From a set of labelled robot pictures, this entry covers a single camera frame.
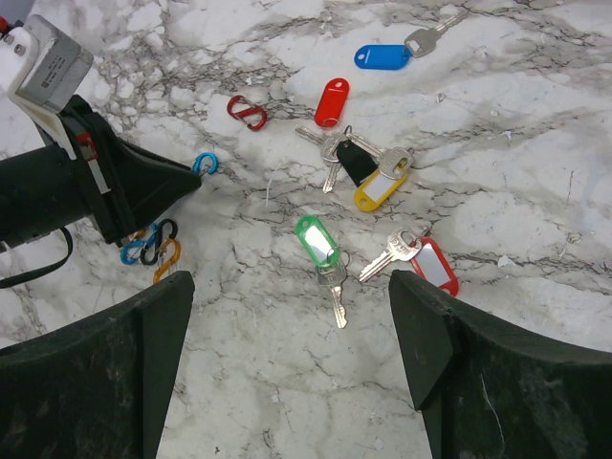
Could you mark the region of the orange S carabiner upper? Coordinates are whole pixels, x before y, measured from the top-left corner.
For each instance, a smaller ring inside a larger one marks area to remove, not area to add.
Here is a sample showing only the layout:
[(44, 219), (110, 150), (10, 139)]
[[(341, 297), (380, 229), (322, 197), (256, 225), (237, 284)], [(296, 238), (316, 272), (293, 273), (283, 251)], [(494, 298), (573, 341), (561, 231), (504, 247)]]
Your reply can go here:
[(140, 240), (142, 239), (146, 234), (146, 229), (139, 229), (137, 231), (135, 231), (134, 233), (129, 235), (129, 239), (131, 241), (133, 240)]

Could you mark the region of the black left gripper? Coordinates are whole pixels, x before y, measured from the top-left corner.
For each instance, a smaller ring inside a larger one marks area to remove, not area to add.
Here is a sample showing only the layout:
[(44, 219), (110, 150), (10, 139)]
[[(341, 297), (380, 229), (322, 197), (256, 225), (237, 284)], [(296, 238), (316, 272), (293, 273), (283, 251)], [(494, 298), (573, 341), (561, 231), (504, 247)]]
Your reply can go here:
[(121, 140), (81, 96), (60, 121), (73, 160), (40, 130), (43, 147), (1, 162), (1, 242), (10, 248), (82, 218), (118, 244), (202, 185), (189, 167)]

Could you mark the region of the orange S carabiner lower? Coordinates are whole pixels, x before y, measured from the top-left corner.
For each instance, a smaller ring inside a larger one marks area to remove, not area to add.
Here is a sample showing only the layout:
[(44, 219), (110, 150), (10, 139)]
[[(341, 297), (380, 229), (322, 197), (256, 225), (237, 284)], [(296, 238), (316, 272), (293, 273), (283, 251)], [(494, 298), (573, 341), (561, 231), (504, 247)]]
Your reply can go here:
[(171, 269), (178, 263), (181, 257), (181, 244), (174, 238), (167, 238), (161, 244), (159, 250), (160, 261), (154, 272), (153, 283), (158, 283), (161, 278), (170, 273)]

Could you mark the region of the solid red key tag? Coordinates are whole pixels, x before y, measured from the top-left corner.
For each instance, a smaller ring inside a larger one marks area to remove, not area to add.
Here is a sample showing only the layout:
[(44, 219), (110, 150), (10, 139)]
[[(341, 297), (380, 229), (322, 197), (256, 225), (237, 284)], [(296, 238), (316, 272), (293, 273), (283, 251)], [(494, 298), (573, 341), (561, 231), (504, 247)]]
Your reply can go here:
[(326, 83), (314, 116), (316, 125), (332, 128), (339, 123), (349, 91), (350, 85), (344, 78), (333, 78)]

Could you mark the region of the orange s carabiner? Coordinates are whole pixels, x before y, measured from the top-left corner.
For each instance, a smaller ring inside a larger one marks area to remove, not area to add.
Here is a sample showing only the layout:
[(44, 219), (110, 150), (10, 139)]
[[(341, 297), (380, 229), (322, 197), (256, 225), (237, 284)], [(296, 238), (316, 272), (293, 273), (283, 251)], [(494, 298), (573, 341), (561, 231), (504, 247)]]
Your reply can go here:
[(131, 241), (133, 240), (140, 240), (142, 239), (146, 234), (146, 229), (139, 229), (137, 231), (135, 231), (134, 233), (129, 235), (129, 239)]
[(160, 261), (154, 272), (153, 283), (158, 283), (161, 278), (170, 273), (171, 269), (178, 263), (181, 257), (181, 244), (174, 238), (167, 238), (161, 244), (159, 250)]

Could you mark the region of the silver key on solid red tag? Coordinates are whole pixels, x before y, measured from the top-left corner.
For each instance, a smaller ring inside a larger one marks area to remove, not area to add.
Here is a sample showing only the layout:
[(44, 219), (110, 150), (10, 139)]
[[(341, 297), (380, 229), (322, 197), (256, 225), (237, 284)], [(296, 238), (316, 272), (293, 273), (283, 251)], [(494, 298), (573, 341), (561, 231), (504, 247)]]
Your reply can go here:
[(344, 134), (334, 133), (325, 139), (322, 147), (320, 148), (320, 156), (322, 160), (329, 164), (329, 170), (322, 187), (322, 191), (324, 193), (331, 192), (336, 183), (339, 169), (341, 167), (337, 150), (340, 144), (346, 140), (347, 138)]

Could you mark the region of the blue key tag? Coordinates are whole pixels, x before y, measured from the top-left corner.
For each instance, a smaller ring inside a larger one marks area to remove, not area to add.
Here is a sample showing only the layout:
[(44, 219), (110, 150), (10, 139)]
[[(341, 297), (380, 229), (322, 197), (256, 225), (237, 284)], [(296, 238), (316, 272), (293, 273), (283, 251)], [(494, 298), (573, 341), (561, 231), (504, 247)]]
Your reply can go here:
[(411, 57), (404, 45), (368, 44), (356, 51), (354, 62), (364, 70), (395, 71), (402, 69)]

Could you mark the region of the silver key under black tag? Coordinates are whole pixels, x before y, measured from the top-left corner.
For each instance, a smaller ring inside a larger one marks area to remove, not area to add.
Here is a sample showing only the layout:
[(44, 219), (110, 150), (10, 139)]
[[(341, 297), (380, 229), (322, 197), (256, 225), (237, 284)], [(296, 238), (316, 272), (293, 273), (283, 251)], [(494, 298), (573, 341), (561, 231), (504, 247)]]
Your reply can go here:
[(295, 128), (297, 135), (308, 142), (311, 142), (317, 146), (322, 146), (326, 142), (328, 136), (326, 134), (319, 134), (305, 126), (298, 126)]

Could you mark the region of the red S carabiner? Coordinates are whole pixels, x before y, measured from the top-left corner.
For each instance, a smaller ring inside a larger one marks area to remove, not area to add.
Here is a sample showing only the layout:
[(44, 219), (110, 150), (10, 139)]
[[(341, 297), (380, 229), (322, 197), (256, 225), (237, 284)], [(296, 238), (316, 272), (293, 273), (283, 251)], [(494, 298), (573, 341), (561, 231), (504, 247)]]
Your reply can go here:
[(268, 120), (267, 112), (262, 106), (241, 95), (229, 100), (227, 112), (233, 119), (243, 122), (251, 131), (259, 131)]

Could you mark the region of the blue s carabiner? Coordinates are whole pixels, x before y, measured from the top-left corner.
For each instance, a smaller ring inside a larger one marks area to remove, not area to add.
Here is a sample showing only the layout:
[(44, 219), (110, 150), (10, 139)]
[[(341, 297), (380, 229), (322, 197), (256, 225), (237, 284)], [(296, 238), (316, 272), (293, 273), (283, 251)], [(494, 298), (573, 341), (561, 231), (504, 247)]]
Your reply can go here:
[(140, 260), (141, 252), (150, 249), (156, 240), (157, 235), (156, 224), (146, 227), (146, 234), (140, 240), (129, 239), (128, 243), (120, 251), (120, 261), (124, 265), (134, 265)]
[(199, 176), (212, 175), (217, 172), (219, 161), (212, 152), (200, 153), (192, 165), (191, 171)]

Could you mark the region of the red key tag white label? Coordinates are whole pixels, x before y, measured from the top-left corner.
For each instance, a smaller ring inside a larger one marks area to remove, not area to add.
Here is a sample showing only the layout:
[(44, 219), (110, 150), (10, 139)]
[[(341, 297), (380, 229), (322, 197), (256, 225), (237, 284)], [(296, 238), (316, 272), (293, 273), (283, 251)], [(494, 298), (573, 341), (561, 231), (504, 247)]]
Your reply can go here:
[(428, 236), (420, 237), (419, 241), (422, 247), (410, 260), (415, 273), (449, 295), (457, 296), (459, 281), (436, 241)]

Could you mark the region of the silver key on blue tag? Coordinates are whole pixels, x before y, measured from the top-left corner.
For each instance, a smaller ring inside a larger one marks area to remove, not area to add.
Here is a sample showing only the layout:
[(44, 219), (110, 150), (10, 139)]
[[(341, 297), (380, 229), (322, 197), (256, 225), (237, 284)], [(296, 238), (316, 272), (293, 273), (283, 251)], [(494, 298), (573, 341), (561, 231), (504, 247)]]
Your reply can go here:
[(433, 28), (414, 31), (404, 40), (404, 48), (415, 58), (428, 55), (436, 48), (438, 39), (467, 16), (467, 11), (461, 11)]

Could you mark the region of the black S carabiner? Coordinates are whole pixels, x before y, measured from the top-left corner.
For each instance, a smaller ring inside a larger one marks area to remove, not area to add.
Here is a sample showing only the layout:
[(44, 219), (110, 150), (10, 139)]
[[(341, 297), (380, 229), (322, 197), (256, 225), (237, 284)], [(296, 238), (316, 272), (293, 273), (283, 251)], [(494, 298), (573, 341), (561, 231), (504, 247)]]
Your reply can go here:
[(162, 243), (166, 239), (175, 239), (178, 234), (177, 223), (169, 218), (161, 220), (153, 225), (153, 232), (144, 242), (140, 252), (140, 261), (144, 266), (152, 266), (158, 263), (162, 252)]

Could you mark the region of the black key tag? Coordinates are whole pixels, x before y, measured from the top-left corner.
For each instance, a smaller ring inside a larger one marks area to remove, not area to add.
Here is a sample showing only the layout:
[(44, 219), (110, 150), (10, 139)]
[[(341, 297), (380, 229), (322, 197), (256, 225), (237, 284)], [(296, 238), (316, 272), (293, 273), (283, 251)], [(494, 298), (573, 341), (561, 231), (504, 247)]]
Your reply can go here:
[(378, 169), (373, 157), (350, 140), (340, 142), (336, 153), (341, 166), (355, 186), (360, 186)]

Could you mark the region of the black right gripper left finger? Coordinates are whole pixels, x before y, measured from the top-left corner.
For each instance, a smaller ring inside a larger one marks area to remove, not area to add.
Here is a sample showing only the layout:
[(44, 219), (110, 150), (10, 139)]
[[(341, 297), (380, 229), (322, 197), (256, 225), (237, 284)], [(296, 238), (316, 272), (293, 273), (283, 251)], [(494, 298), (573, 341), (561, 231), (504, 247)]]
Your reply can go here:
[(4, 458), (154, 458), (195, 285), (144, 291), (1, 351)]

